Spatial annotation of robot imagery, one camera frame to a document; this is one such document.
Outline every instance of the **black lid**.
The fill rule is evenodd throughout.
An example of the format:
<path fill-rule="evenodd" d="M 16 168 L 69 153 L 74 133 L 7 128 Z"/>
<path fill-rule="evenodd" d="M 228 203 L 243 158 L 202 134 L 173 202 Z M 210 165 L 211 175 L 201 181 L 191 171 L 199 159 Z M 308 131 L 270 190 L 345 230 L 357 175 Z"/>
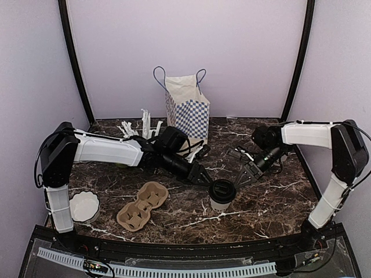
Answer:
<path fill-rule="evenodd" d="M 216 180 L 209 187 L 211 199 L 220 204 L 227 204 L 233 201 L 236 193 L 234 184 L 229 180 Z"/>

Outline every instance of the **ventilation grille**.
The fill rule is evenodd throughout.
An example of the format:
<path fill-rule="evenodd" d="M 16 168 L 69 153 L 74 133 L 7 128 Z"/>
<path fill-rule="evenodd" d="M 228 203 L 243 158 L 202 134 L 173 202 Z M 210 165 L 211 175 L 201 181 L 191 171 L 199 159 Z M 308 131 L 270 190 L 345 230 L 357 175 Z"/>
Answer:
<path fill-rule="evenodd" d="M 83 258 L 73 257 L 71 255 L 62 254 L 57 251 L 49 250 L 40 247 L 38 255 L 48 261 L 55 262 L 69 268 L 83 270 Z M 258 277 L 276 273 L 275 262 L 270 262 L 261 265 L 242 266 L 238 268 L 223 268 L 223 269 L 206 269 L 206 270 L 171 270 L 171 269 L 148 269 L 148 268 L 133 268 L 128 266 L 110 264 L 115 271 L 115 276 L 119 277 L 135 277 L 135 278 L 244 278 Z M 106 274 L 107 277 L 112 277 L 112 273 Z"/>

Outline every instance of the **black pole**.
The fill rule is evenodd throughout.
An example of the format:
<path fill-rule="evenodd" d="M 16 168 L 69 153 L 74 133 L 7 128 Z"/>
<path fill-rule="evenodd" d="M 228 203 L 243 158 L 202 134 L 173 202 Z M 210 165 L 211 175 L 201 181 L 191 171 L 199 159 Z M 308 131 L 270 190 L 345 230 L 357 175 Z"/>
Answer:
<path fill-rule="evenodd" d="M 80 67 L 77 61 L 77 55 L 75 51 L 74 41 L 72 39 L 72 32 L 70 26 L 70 20 L 68 19 L 68 10 L 66 0 L 58 0 L 60 19 L 62 21 L 62 27 L 64 32 L 64 39 L 66 40 L 66 46 L 68 55 L 70 57 L 70 62 L 72 66 L 72 71 L 74 72 L 75 81 L 77 88 L 79 90 L 80 98 L 82 101 L 85 114 L 88 117 L 89 123 L 94 123 L 94 115 L 92 107 L 90 106 L 88 95 L 86 94 L 85 86 L 83 85 L 82 76 L 80 72 Z"/>
<path fill-rule="evenodd" d="M 292 76 L 288 97 L 286 99 L 285 107 L 282 111 L 281 121 L 286 121 L 289 117 L 292 103 L 294 102 L 297 85 L 299 84 L 301 70 L 303 69 L 305 53 L 307 52 L 307 46 L 309 41 L 309 34 L 311 32 L 312 19 L 314 14 L 315 0 L 308 0 L 307 11 L 305 12 L 303 33 L 301 35 L 299 53 L 297 55 L 296 65 L 294 74 Z"/>

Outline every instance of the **blue bag handle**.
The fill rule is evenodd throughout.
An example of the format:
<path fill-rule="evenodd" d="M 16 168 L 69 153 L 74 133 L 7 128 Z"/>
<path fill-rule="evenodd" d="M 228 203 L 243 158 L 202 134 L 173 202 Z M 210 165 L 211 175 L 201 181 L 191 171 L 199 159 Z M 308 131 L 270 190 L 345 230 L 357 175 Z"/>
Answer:
<path fill-rule="evenodd" d="M 202 78 L 200 80 L 198 80 L 198 74 L 201 72 L 201 71 L 204 71 L 205 73 L 203 74 Z M 206 70 L 203 68 L 203 69 L 200 69 L 197 73 L 196 73 L 196 80 L 197 80 L 197 87 L 199 89 L 199 94 L 201 94 L 201 88 L 199 87 L 199 85 L 201 84 L 201 81 L 203 80 L 203 78 L 205 77 L 206 75 Z"/>
<path fill-rule="evenodd" d="M 156 70 L 157 70 L 158 68 L 162 69 L 162 71 L 163 71 L 163 84 L 162 84 L 162 83 L 157 79 L 157 77 L 156 77 Z M 153 77 L 155 78 L 155 80 L 157 81 L 157 83 L 159 83 L 160 86 L 163 87 L 163 88 L 165 89 L 165 91 L 168 92 L 168 90 L 167 90 L 167 88 L 166 88 L 166 85 L 165 85 L 166 72 L 165 72 L 164 68 L 161 67 L 160 65 L 158 65 L 157 67 L 155 67 L 154 70 L 153 70 Z"/>

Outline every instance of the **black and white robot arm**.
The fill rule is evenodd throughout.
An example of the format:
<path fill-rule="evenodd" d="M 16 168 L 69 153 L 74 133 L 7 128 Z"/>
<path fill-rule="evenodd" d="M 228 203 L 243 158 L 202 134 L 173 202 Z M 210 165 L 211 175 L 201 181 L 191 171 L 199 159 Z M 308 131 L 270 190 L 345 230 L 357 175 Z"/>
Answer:
<path fill-rule="evenodd" d="M 177 154 L 187 139 L 175 127 L 167 127 L 159 137 L 146 140 L 140 136 L 128 139 L 101 136 L 74 129 L 71 123 L 62 123 L 40 147 L 34 171 L 37 187 L 45 188 L 48 210 L 56 230 L 66 233 L 74 228 L 68 196 L 74 162 L 97 161 L 133 167 L 161 167 L 185 183 L 209 185 L 212 180 L 202 165 L 196 161 L 188 163 Z M 39 159 L 42 174 L 36 175 Z"/>
<path fill-rule="evenodd" d="M 311 145 L 332 150 L 332 174 L 319 203 L 308 221 L 315 228 L 325 226 L 343 204 L 369 160 L 368 150 L 353 120 L 341 123 L 283 123 L 258 127 L 253 141 L 262 149 L 258 155 L 243 156 L 247 161 L 236 181 L 236 186 L 257 181 L 278 159 L 288 153 L 292 145 Z"/>

